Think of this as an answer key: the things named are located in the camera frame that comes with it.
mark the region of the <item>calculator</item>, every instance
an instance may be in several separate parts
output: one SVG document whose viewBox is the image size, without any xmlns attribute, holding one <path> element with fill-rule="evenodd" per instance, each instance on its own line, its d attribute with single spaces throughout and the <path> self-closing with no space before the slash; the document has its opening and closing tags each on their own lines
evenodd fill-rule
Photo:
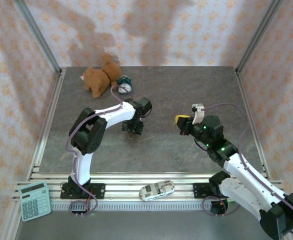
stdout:
<svg viewBox="0 0 293 240">
<path fill-rule="evenodd" d="M 22 221 L 29 221 L 51 212 L 49 188 L 45 181 L 21 187 L 19 190 Z"/>
</svg>

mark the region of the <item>yellow object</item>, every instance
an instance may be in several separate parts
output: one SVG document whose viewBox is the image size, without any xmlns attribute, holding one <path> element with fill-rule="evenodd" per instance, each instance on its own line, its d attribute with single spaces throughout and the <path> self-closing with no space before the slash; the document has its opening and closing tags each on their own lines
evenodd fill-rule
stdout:
<svg viewBox="0 0 293 240">
<path fill-rule="evenodd" d="M 175 116 L 175 124 L 177 124 L 178 123 L 178 119 L 179 118 L 189 118 L 190 116 L 187 116 L 187 115 L 176 115 Z"/>
</svg>

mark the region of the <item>stuffed animal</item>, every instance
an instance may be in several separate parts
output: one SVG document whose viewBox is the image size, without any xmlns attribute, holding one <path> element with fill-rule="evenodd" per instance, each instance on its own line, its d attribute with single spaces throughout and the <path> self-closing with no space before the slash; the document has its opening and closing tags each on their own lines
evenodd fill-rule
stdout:
<svg viewBox="0 0 293 240">
<path fill-rule="evenodd" d="M 111 55 L 102 54 L 105 65 L 102 69 L 88 67 L 83 74 L 84 87 L 92 91 L 92 96 L 96 99 L 111 85 L 117 85 L 117 80 L 122 74 L 120 66 L 110 60 Z"/>
</svg>

